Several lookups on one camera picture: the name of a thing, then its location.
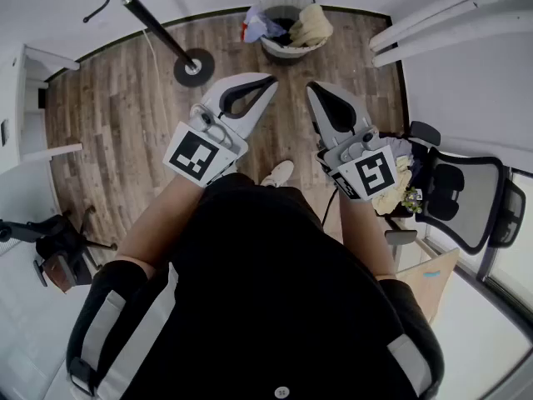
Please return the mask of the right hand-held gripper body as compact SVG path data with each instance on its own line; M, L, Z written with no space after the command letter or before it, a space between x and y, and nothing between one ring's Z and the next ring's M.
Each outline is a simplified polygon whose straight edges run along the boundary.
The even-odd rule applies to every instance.
M331 149L322 149L316 159L352 201L370 202L397 183L391 147L375 127L367 127Z

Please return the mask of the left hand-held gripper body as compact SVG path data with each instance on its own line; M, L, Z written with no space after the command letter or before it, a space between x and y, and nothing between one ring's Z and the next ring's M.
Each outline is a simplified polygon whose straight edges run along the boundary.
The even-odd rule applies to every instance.
M247 142L203 104L191 108L187 122L178 123L163 163L204 188L248 151Z

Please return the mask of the pale cream floral clothes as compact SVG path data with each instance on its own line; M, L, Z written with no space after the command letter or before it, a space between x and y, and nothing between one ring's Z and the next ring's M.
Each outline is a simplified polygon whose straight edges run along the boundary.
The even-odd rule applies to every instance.
M391 214L398 205L408 213L421 213L421 191L411 187L411 157L401 156L396 159L397 181L394 187L382 192L371 200L378 215Z

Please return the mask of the grey-blue garment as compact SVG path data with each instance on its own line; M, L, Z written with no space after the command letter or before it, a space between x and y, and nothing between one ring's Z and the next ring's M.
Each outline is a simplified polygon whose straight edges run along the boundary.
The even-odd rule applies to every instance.
M398 171L409 169L414 161L412 144L403 138L384 137L385 145L391 148L392 162Z

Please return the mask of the lavender blue garment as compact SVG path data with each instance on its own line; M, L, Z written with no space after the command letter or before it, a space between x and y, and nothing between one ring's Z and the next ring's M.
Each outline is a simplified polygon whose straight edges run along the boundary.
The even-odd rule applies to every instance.
M260 38L278 38L286 33L286 29L267 17L257 5L253 5L242 23L241 39L244 43L254 43Z

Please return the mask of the black garment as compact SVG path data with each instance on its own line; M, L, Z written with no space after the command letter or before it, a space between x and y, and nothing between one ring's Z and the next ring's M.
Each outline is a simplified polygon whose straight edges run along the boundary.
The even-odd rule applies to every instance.
M287 17L278 17L274 18L273 22L280 26L284 31L282 35L274 37L273 40L282 46L288 46L290 43L292 43L290 29L293 27L296 21Z

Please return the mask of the black coat rack stand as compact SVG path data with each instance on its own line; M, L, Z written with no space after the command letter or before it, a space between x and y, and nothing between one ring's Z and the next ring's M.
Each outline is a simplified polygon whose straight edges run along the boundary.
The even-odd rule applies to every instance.
M110 1L106 0L103 5L87 15L82 21L88 23L102 12ZM215 60L210 52L198 47L188 51L184 50L140 0L121 0L121 2L149 32L176 55L177 60L174 63L173 75L179 84L186 88L197 88L212 78L215 71Z

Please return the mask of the cream yellow garment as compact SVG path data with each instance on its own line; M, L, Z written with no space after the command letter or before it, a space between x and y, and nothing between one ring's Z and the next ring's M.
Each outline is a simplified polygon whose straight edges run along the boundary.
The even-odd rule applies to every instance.
M313 3L299 12L298 20L289 29L292 48L315 47L333 34L333 26L320 4Z

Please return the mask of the person's left forearm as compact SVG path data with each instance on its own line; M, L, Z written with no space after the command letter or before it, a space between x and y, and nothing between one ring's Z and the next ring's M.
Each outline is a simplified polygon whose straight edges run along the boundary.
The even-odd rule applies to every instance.
M136 220L115 259L140 267L148 278L162 265L197 207L204 188L177 175Z

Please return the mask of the person's right forearm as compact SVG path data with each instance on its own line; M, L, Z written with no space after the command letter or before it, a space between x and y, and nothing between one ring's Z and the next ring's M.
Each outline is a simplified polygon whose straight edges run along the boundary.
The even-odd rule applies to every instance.
M344 246L378 279L395 279L395 262L370 202L357 202L343 192L339 197Z

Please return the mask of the white laundry basket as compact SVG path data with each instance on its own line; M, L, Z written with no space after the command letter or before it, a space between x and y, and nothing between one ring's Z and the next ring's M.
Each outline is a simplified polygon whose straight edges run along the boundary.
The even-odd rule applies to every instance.
M299 12L306 6L317 3L316 0L260 0L257 5L272 21L274 18L299 18ZM262 37L259 42L267 58L278 64L292 65L303 59L308 53L322 47L326 41L315 47L282 46L273 38Z

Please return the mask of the person's right white shoe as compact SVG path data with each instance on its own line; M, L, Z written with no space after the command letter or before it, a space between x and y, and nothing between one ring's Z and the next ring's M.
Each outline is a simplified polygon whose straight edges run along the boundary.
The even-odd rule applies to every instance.
M277 164L271 172L261 181L263 187L279 188L286 184L294 171L294 163L284 160Z

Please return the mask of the black mesh office chair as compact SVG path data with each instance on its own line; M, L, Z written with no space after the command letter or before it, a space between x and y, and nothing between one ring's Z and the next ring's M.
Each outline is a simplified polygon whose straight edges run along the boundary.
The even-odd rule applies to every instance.
M390 245L416 240L416 230L401 227L401 218L437 228L470 255L514 243L526 195L500 159L446 155L438 150L440 133L424 122L412 122L401 140L411 145L411 179L401 188L396 207L383 216Z

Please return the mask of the light wooden board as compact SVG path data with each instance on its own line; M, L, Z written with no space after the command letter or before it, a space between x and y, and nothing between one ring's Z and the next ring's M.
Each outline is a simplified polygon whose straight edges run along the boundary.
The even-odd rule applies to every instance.
M399 271L396 278L411 288L426 320L432 323L446 284L458 262L460 249L454 248L443 253L436 252L423 242L419 242L419 245L428 259Z

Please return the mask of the white bar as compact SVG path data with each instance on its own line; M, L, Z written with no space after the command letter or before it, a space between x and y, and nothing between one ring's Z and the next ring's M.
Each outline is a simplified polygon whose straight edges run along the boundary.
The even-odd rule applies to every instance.
M506 0L436 0L375 35L370 40L369 47L374 53L378 53L427 28L503 1Z
M533 33L533 10L500 12L434 32L375 56L372 64L379 68L439 48L507 33Z

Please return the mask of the person's black clothing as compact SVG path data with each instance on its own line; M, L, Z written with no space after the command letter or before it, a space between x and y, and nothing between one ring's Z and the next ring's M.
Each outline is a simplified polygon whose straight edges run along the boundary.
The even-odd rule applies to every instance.
M108 370L164 287L169 264L178 274L176 306L124 400L436 397L419 399L387 350L405 333L443 357L411 288L378 280L343 240L325 234L299 190L263 187L240 173L204 188L152 277L115 258L97 272L66 369L81 351L80 332L114 290L127 304L99 362L101 374Z

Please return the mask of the black brown office chair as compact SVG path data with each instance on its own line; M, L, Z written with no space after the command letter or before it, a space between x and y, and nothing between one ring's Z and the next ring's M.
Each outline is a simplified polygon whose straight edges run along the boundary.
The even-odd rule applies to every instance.
M73 287L92 283L90 267L99 269L100 264L92 257L90 248L117 250L117 245L101 244L89 240L86 236L90 216L96 212L94 206L88 207L82 224L76 228L70 221L71 213L66 211L43 222L8 222L0 219L0 243L12 239L33 243L38 258L33 260L41 284L47 286L51 281L63 293Z

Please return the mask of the white desk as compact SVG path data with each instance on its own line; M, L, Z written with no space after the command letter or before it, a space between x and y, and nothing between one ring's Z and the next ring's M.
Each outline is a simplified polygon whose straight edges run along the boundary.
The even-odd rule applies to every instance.
M77 71L78 62L45 52L26 44L18 44L0 55L0 122L9 120L9 139L0 146L0 175L24 164L50 160L55 156L83 150L81 143L33 151L26 118L42 116L44 111L31 106L32 98L48 88L48 83L30 75L31 63L41 63Z

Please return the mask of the grey chest harness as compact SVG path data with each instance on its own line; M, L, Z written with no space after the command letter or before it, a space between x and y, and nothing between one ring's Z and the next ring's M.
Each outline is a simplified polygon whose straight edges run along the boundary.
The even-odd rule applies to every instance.
M124 400L126 391L172 315L176 306L177 284L177 271L169 264L164 287L150 303L124 346L113 355L108 370L101 374L98 366L105 343L111 338L112 330L124 314L127 304L126 297L114 290L106 294L101 306L90 318L87 330L80 332L80 353L73 356L68 364L74 398ZM420 345L405 333L390 342L387 350L406 375L419 399L431 399L436 395L444 376L443 357L440 353L433 356L422 352Z

